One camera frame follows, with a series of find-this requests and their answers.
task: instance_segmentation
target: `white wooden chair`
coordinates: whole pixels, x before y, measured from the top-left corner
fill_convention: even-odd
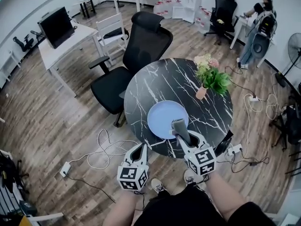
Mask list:
[[[100,35],[98,37],[100,47],[102,48],[103,53],[110,57],[109,61],[110,61],[111,65],[113,65],[112,56],[122,50],[126,51],[126,48],[127,48],[126,35],[124,33],[124,26],[123,26],[123,22],[122,22],[121,13],[118,13],[118,14],[116,14],[112,17],[109,17],[107,19],[104,19],[100,22],[96,22],[96,25],[97,25],[97,29],[98,29],[99,35]],[[122,30],[121,35],[103,39],[103,37],[106,34],[112,32],[118,28],[121,28],[121,30]]]

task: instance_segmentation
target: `green leaves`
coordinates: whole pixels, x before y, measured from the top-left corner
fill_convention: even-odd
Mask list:
[[[205,72],[196,72],[197,77],[203,82],[203,87],[213,89],[218,94],[225,95],[230,85],[230,76],[227,73],[219,73],[217,68],[211,68]]]

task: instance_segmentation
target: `computer monitor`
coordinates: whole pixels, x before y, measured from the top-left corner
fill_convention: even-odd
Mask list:
[[[38,25],[53,48],[59,47],[74,33],[65,7],[45,14]]]

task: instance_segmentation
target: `office chair headrest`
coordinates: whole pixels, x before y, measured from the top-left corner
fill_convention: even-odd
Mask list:
[[[148,12],[138,12],[133,15],[132,22],[142,28],[157,32],[164,17]]]

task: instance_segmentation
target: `black bag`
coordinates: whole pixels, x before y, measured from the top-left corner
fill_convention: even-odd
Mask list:
[[[128,33],[128,30],[124,29],[124,33],[127,35],[127,40],[130,37],[130,34]],[[114,31],[107,33],[103,39],[108,39],[117,35],[121,35],[122,34],[122,30],[121,28],[115,29]]]

